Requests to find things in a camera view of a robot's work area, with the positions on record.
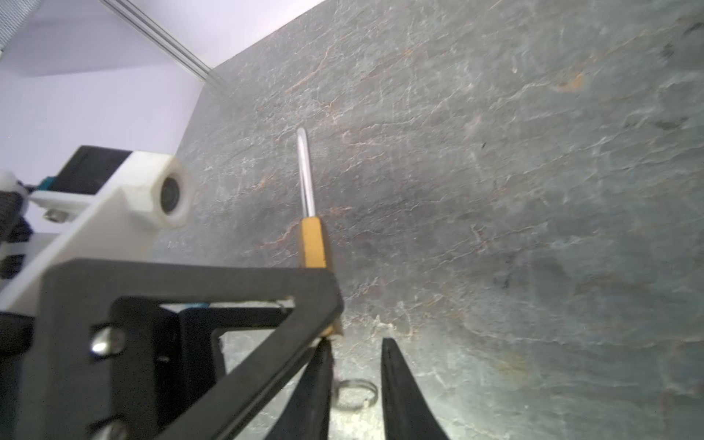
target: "screw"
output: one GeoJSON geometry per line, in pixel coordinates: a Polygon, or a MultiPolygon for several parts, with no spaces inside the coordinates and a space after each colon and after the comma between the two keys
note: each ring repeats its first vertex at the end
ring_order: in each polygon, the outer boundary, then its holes
{"type": "Polygon", "coordinates": [[[63,223],[68,219],[68,213],[58,209],[47,209],[43,215],[45,220],[53,223],[63,223]]]}
{"type": "Polygon", "coordinates": [[[116,327],[103,327],[98,330],[90,341],[90,351],[104,358],[115,355],[125,349],[125,333],[116,327]]]}
{"type": "Polygon", "coordinates": [[[178,206],[181,197],[181,189],[178,181],[173,177],[166,177],[161,185],[161,209],[166,214],[171,214],[178,206]]]}
{"type": "Polygon", "coordinates": [[[120,419],[111,420],[98,428],[91,440],[127,440],[127,423],[120,419]]]}

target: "white plastic mount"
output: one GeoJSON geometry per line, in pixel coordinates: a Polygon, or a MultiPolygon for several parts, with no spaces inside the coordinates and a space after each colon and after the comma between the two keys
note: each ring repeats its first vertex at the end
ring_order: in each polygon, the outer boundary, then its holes
{"type": "Polygon", "coordinates": [[[70,225],[0,291],[0,310],[34,315],[42,275],[52,265],[74,258],[143,261],[159,230],[186,224],[194,195],[174,156],[143,151],[132,152],[94,196],[35,191],[32,202],[67,213],[70,225]],[[169,177],[180,194],[166,213],[161,192],[169,177]]]}

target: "metal ring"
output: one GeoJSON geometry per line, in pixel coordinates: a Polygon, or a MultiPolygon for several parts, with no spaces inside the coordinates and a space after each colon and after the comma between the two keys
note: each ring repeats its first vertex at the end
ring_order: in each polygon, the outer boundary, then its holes
{"type": "Polygon", "coordinates": [[[376,385],[364,379],[347,379],[335,381],[332,385],[332,407],[340,411],[359,411],[370,408],[379,400],[379,389],[376,385]],[[340,390],[343,388],[361,388],[372,392],[372,397],[365,399],[360,405],[340,405],[340,390]]]}

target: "screwdriver shaft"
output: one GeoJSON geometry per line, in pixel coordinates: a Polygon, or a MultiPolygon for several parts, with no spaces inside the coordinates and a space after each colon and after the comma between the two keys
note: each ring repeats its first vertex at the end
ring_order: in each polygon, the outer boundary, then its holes
{"type": "Polygon", "coordinates": [[[315,217],[315,197],[313,194],[313,172],[310,169],[310,154],[308,152],[308,136],[306,129],[300,127],[296,131],[298,146],[298,169],[301,178],[301,201],[303,216],[315,217]]]}

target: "black metal frame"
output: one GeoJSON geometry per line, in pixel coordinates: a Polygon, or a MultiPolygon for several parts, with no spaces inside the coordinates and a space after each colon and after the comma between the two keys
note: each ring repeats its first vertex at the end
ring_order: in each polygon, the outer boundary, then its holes
{"type": "Polygon", "coordinates": [[[220,337],[231,330],[275,329],[291,308],[187,308],[178,313],[180,326],[181,401],[185,410],[225,376],[220,337]]]}
{"type": "MultiPolygon", "coordinates": [[[[115,418],[127,424],[130,440],[232,437],[310,359],[311,343],[342,309],[335,278],[324,269],[106,260],[56,266],[44,276],[34,342],[26,355],[17,438],[81,439],[115,418]],[[188,350],[164,340],[164,335],[179,333],[180,321],[159,304],[286,298],[295,301],[293,311],[280,317],[276,330],[200,398],[196,389],[179,397],[181,391],[168,386],[188,377],[178,367],[188,350]],[[90,354],[91,338],[106,325],[125,332],[125,349],[96,359],[90,354]],[[164,402],[194,398],[164,426],[182,409],[164,402]]],[[[196,339],[202,341],[204,334],[196,339]]]]}
{"type": "Polygon", "coordinates": [[[20,355],[32,346],[34,318],[0,312],[0,357],[20,355]]]}

